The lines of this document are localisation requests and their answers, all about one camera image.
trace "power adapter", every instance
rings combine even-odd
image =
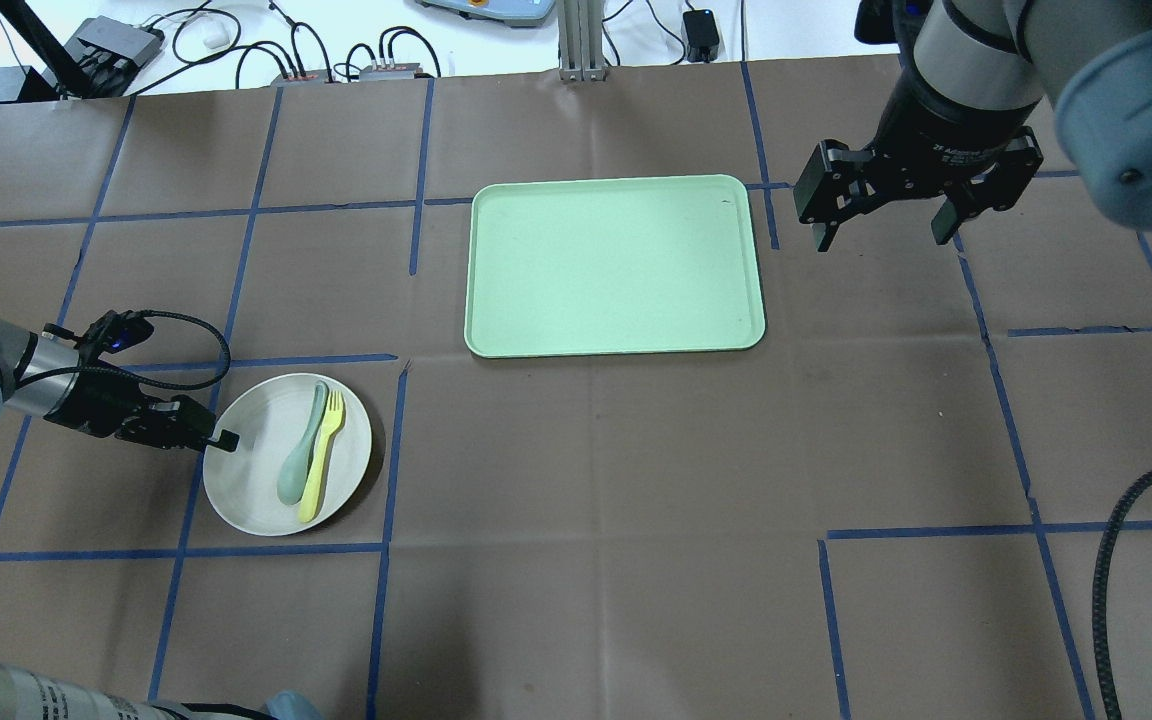
[[[710,63],[718,59],[718,23],[713,10],[682,14],[682,35],[687,38],[689,63]]]

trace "cable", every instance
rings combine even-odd
[[[145,22],[141,23],[141,29],[152,29],[152,28],[156,28],[157,24],[161,23],[164,20],[172,18],[172,15],[179,15],[180,13],[188,13],[189,10],[194,10],[195,13],[197,13],[198,10],[205,9],[206,6],[211,5],[211,3],[212,3],[212,0],[202,0],[202,3],[198,5],[197,8],[185,8],[183,10],[173,10],[173,12],[166,13],[166,14],[159,13],[159,14],[150,15],[150,17],[145,18]],[[189,14],[188,18],[177,20],[177,23],[188,22],[188,20],[191,18],[195,13]]]
[[[282,45],[278,44],[278,41],[273,40],[256,40],[256,41],[250,41],[250,44],[248,45],[271,45],[278,47],[279,53],[282,53],[283,60],[287,61],[288,76],[291,76],[291,70],[296,68],[296,61],[291,60],[291,53],[288,53],[287,47],[283,47]]]
[[[609,20],[616,18],[616,15],[620,15],[621,13],[626,12],[626,8],[628,8],[628,6],[630,6],[632,3],[634,3],[634,0],[626,0],[626,3],[621,5],[621,9],[620,10],[614,12],[611,15],[607,15],[607,17],[602,18],[602,22],[605,23],[605,22],[609,22]]]
[[[296,66],[301,69],[301,77],[305,77],[305,66],[301,63],[301,54],[296,51],[296,31],[302,28],[310,31],[314,40],[319,41],[319,50],[323,50],[324,70],[328,74],[328,82],[332,82],[332,58],[328,56],[328,46],[324,45],[323,37],[319,36],[316,29],[310,26],[310,23],[302,23],[297,20],[297,22],[291,23],[291,54],[296,56]]]
[[[376,52],[372,51],[371,46],[366,45],[365,41],[357,41],[357,44],[355,44],[355,46],[346,53],[344,65],[353,65],[353,54],[357,53],[358,50],[365,50],[367,52],[367,56],[371,58],[371,65],[376,65]],[[362,68],[358,68],[358,74],[362,75]]]
[[[142,318],[169,318],[173,320],[183,320],[183,323],[198,325],[198,327],[211,333],[211,336],[215,338],[215,341],[220,343],[220,364],[221,364],[220,372],[215,373],[214,377],[207,379],[207,381],[205,382],[182,384],[182,382],[156,381],[156,379],[146,378],[145,376],[137,376],[136,373],[129,373],[127,372],[127,370],[123,370],[122,367],[113,367],[105,365],[74,365],[71,367],[54,367],[51,370],[45,370],[45,372],[38,373],[36,376],[29,376],[28,378],[24,378],[22,379],[22,381],[17,382],[17,389],[23,387],[29,387],[33,382],[45,381],[45,379],[54,378],[56,376],[98,374],[98,376],[113,376],[115,378],[124,378],[128,379],[128,381],[139,382],[143,384],[143,386],[157,387],[160,389],[174,389],[174,391],[188,392],[191,389],[202,389],[205,387],[214,386],[214,384],[220,382],[221,379],[225,378],[225,374],[229,373],[229,365],[232,361],[229,356],[229,343],[225,342],[225,335],[221,334],[220,331],[218,331],[214,327],[214,325],[211,325],[211,323],[206,323],[206,320],[195,318],[195,316],[191,314],[168,313],[168,311],[165,310],[141,310],[141,316]]]
[[[660,26],[660,29],[662,29],[666,35],[668,35],[669,37],[675,38],[675,41],[677,41],[679,45],[682,46],[682,55],[679,55],[679,59],[675,60],[675,61],[672,61],[672,63],[669,63],[669,65],[681,63],[682,60],[687,59],[687,44],[685,44],[685,41],[682,41],[681,37],[677,37],[675,33],[673,33],[672,29],[669,29],[667,26],[664,26],[664,23],[660,22],[660,18],[655,14],[655,6],[652,5],[652,0],[644,0],[644,3],[647,3],[647,9],[652,10],[652,20],[654,20],[657,22],[657,24]]]
[[[740,0],[740,61],[749,61],[749,17],[745,15],[745,0]]]
[[[233,13],[229,13],[228,10],[218,10],[215,8],[207,8],[206,3],[203,3],[198,5],[197,8],[191,8],[187,10],[173,10],[166,14],[165,17],[172,17],[172,15],[177,15],[182,13],[189,13],[189,15],[183,20],[182,23],[180,23],[180,26],[175,29],[175,32],[172,33],[172,54],[175,55],[175,59],[177,59],[180,63],[189,65],[189,63],[197,63],[198,61],[183,58],[182,55],[180,55],[177,41],[180,41],[180,33],[184,32],[184,28],[188,28],[189,23],[194,22],[194,18],[199,17],[202,14],[223,15],[225,17],[233,20],[234,38],[233,40],[229,40],[229,50],[234,50],[234,47],[238,46],[238,40],[241,40],[243,36],[243,23],[242,20],[238,20],[236,15],[234,15]]]
[[[389,36],[389,45],[385,47],[385,50],[388,51],[389,60],[393,61],[394,59],[394,41],[397,40],[399,37],[402,37],[404,35],[410,35],[411,37],[415,37],[416,40],[420,40],[420,44],[425,46],[425,50],[429,50],[430,58],[434,59],[434,75],[437,77],[442,77],[444,66],[440,65],[438,61],[438,53],[434,52],[434,46],[430,45],[429,40],[425,40],[424,35],[416,32],[415,29],[411,29],[410,26],[400,28],[397,32]]]
[[[266,41],[270,45],[274,45],[273,41],[270,40],[258,40],[258,41],[252,41],[251,45],[248,45],[247,47],[243,48],[243,54],[238,55],[238,67],[234,68],[234,90],[238,90],[240,88],[242,88],[241,83],[238,83],[238,78],[241,78],[243,74],[243,60],[247,60],[247,55],[250,54],[252,50],[259,50],[262,51],[262,53],[268,54],[270,58],[274,58],[275,63],[278,63],[279,77],[288,79],[287,67],[285,67],[283,60],[280,60],[278,58],[278,54],[275,54],[273,50],[264,47]]]
[[[358,70],[357,74],[349,74],[349,68]],[[354,63],[336,63],[332,66],[332,69],[335,70],[338,76],[343,77],[346,82],[354,82],[362,77],[362,68]]]
[[[612,55],[616,55],[616,66],[621,66],[621,51],[616,50],[616,43],[612,40],[612,33],[607,32],[607,26],[602,26],[602,37],[607,38],[607,45],[612,48]]]
[[[15,41],[12,41],[12,33],[8,32],[8,26],[3,23],[3,14],[0,13],[0,28],[3,29],[3,37],[8,38],[8,47],[12,50],[12,55],[17,61],[17,67],[20,68],[20,74],[23,74],[24,79],[29,79],[29,70],[24,69],[24,63],[20,61],[20,55],[15,54]]]
[[[410,29],[410,31],[416,32],[416,28],[412,26],[387,26],[380,31],[380,37],[376,40],[376,50],[379,51],[381,58],[385,56],[385,36],[389,35],[389,32],[401,31],[401,29]]]
[[[223,58],[225,55],[228,55],[228,54],[233,53],[234,50],[248,50],[248,47],[251,47],[252,45],[234,45],[233,47],[225,47],[225,50],[215,51],[215,53],[212,53],[211,55],[206,55],[206,58],[203,58],[200,60],[196,60],[192,63],[189,63],[189,65],[187,65],[183,68],[177,68],[177,69],[172,70],[168,74],[165,74],[165,76],[160,77],[159,79],[156,79],[154,82],[151,82],[150,85],[145,85],[144,88],[141,88],[141,90],[137,90],[136,92],[129,92],[128,96],[129,97],[135,97],[137,94],[143,94],[143,92],[147,92],[150,90],[154,90],[154,88],[162,85],[164,82],[166,82],[166,81],[169,81],[169,79],[172,79],[174,77],[177,77],[179,74],[185,73],[185,70],[191,70],[192,68],[197,68],[198,65],[214,63],[217,60]]]
[[[274,10],[274,13],[278,13],[279,15],[283,15],[283,21],[287,22],[287,26],[294,26],[294,24],[296,24],[296,20],[293,20],[291,15],[288,15],[287,13],[283,13],[283,9],[279,8],[278,3],[274,3],[273,0],[270,0],[270,9]]]
[[[1123,719],[1119,707],[1119,694],[1114,687],[1114,669],[1111,667],[1111,629],[1108,628],[1107,601],[1111,586],[1111,560],[1114,544],[1123,529],[1123,521],[1132,505],[1152,486],[1152,470],[1144,473],[1114,506],[1111,520],[1105,524],[1101,547],[1096,552],[1096,571],[1092,574],[1092,650],[1096,653],[1096,679],[1101,684],[1101,702],[1105,703],[1106,720]]]

